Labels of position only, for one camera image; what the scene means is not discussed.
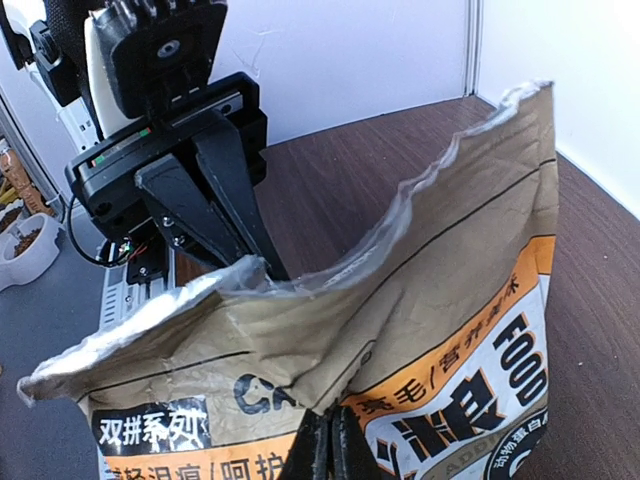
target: robotic arm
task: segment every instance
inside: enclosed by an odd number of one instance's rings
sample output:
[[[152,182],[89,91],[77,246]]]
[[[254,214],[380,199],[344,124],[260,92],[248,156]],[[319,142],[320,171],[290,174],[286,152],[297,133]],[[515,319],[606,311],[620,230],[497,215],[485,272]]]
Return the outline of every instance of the robotic arm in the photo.
[[[166,274],[167,245],[214,268],[260,255],[287,278],[253,191],[266,175],[259,87],[241,73],[208,84],[226,12],[225,0],[0,1],[16,66],[93,119],[97,144],[66,170],[72,205],[119,247],[98,263],[135,259],[132,284]]]

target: wooden floor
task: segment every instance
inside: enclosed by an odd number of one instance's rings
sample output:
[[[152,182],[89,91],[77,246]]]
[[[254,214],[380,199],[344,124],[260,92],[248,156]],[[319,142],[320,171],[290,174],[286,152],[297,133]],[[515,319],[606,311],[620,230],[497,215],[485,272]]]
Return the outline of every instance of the wooden floor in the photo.
[[[400,180],[490,111],[476,98],[454,100],[270,148],[258,200],[289,272],[335,263],[382,216]],[[550,426],[518,478],[640,478],[640,225],[562,160],[560,178]],[[180,262],[182,282],[200,272]]]

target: food bag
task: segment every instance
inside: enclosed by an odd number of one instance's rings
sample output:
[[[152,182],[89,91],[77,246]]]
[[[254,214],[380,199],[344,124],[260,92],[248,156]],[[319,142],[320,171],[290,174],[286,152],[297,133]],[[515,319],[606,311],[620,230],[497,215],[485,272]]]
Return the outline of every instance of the food bag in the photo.
[[[332,269],[246,257],[18,391],[77,402],[121,478],[511,478],[548,420],[557,214],[552,85],[529,83]]]

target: wire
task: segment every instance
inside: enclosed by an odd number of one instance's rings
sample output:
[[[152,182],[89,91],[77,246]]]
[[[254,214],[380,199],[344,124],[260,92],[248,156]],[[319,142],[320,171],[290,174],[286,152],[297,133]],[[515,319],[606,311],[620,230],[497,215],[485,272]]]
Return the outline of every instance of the wire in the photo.
[[[73,225],[71,222],[71,217],[73,217],[72,213],[73,213],[73,204],[76,201],[76,195],[75,193],[71,195],[71,203],[69,204],[69,208],[67,209],[67,230],[69,231],[69,238],[71,239],[71,243],[73,244],[73,248],[76,249],[76,251],[78,252],[78,254],[84,258],[87,262],[92,263],[93,265],[97,265],[99,267],[104,267],[104,268],[113,268],[113,267],[117,267],[119,266],[129,255],[129,252],[125,252],[122,255],[120,255],[119,258],[117,258],[116,260],[112,261],[112,262],[105,262],[103,260],[97,260],[93,257],[91,257],[91,255],[88,255],[87,253],[84,252],[84,250],[82,250],[82,248],[80,248],[80,245],[78,245],[78,242],[76,240],[76,237],[73,233]]]

